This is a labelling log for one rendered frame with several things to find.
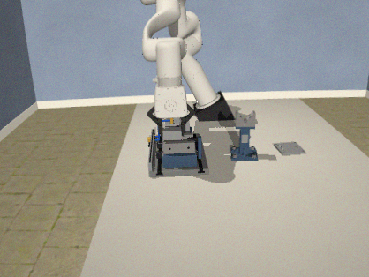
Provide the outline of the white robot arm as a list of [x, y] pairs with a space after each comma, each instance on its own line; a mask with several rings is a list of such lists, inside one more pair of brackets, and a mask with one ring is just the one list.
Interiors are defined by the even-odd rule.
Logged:
[[[186, 0], [140, 1], [144, 5], [156, 4], [156, 14], [147, 22], [142, 35], [143, 57], [148, 62], [156, 62], [157, 76], [153, 83], [180, 86], [183, 75], [197, 102], [196, 109], [217, 102], [221, 96], [215, 94], [200, 63], [193, 58], [202, 46], [200, 21], [196, 14], [185, 10]], [[165, 27], [169, 28], [171, 38], [151, 39]]]

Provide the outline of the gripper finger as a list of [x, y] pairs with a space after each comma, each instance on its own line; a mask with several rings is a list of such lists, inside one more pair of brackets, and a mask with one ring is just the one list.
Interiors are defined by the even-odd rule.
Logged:
[[180, 117], [182, 123], [181, 123], [181, 131], [182, 131], [182, 136], [184, 136], [184, 133], [185, 133], [185, 125], [186, 123], [191, 119], [191, 117], [193, 117], [195, 115], [195, 110], [190, 107], [188, 104], [187, 104], [187, 110], [190, 111], [190, 113], [186, 116], [186, 117]]
[[159, 134], [161, 134], [161, 138], [163, 137], [162, 135], [162, 118], [157, 118], [156, 116], [153, 115], [154, 113], [154, 106], [147, 112], [147, 116], [149, 118], [151, 118], [157, 125], [158, 125], [158, 132]]

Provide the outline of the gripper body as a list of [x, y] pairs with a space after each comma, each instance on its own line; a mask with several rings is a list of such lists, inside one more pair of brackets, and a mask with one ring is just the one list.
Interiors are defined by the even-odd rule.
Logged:
[[187, 116], [185, 85], [164, 87], [154, 90], [154, 112], [157, 118], [179, 118]]

